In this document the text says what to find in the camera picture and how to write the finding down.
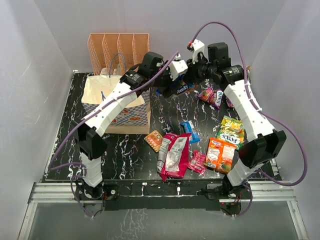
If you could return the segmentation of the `blue Slendy snack bag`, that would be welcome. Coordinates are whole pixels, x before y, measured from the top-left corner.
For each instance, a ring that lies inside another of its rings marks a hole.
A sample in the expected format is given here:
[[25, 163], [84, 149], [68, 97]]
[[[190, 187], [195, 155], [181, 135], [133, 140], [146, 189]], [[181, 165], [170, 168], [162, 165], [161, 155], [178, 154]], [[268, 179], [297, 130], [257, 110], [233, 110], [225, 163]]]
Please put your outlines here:
[[159, 87], [156, 90], [156, 94], [163, 96], [164, 98], [169, 98], [171, 96], [178, 96], [185, 92], [192, 92], [197, 86], [197, 84], [185, 83], [182, 78], [177, 78], [170, 86]]

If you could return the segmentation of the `white checkered paper bag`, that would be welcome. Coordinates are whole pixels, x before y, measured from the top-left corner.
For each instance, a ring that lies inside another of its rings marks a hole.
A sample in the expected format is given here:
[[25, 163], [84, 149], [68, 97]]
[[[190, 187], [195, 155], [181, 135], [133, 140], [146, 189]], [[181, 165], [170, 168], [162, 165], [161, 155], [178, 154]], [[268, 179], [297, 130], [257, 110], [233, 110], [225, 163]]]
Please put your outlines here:
[[85, 124], [100, 135], [150, 133], [150, 90], [132, 93], [120, 75], [94, 75], [86, 79], [82, 105]]

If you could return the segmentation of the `magenta silver snack bag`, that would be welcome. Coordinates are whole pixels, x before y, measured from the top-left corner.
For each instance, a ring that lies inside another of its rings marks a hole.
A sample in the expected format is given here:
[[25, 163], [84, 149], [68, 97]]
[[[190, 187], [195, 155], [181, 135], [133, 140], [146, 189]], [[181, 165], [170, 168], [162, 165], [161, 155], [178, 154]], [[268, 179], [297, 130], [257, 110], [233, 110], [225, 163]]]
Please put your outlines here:
[[157, 173], [166, 182], [168, 178], [183, 178], [189, 163], [190, 133], [168, 133], [163, 137], [157, 159]]

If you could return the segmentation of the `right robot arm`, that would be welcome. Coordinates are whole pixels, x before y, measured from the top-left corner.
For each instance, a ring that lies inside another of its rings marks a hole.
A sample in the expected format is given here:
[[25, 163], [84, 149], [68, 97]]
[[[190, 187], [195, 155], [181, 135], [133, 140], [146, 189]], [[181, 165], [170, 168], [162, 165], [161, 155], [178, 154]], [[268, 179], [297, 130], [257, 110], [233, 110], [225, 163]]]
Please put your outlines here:
[[233, 199], [252, 174], [279, 154], [287, 136], [284, 131], [277, 131], [256, 109], [257, 101], [245, 79], [247, 71], [241, 65], [232, 65], [226, 43], [205, 46], [194, 40], [187, 48], [192, 58], [187, 60], [185, 81], [199, 84], [206, 79], [213, 80], [231, 101], [244, 125], [247, 143], [239, 148], [239, 160], [223, 178], [222, 186], [215, 189]]

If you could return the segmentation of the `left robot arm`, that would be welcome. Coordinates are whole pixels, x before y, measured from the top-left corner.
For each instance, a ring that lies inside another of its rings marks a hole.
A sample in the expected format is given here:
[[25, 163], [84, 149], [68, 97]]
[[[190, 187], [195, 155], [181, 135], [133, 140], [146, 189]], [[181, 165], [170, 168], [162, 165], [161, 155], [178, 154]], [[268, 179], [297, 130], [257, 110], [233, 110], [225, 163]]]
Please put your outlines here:
[[175, 52], [150, 79], [126, 75], [124, 80], [120, 80], [116, 84], [107, 98], [74, 127], [81, 163], [85, 169], [83, 177], [85, 184], [87, 184], [85, 192], [91, 199], [97, 200], [103, 195], [104, 188], [100, 185], [103, 181], [101, 156], [107, 150], [107, 144], [102, 139], [106, 129], [127, 105], [138, 98], [138, 92], [151, 87], [178, 55], [179, 53]]

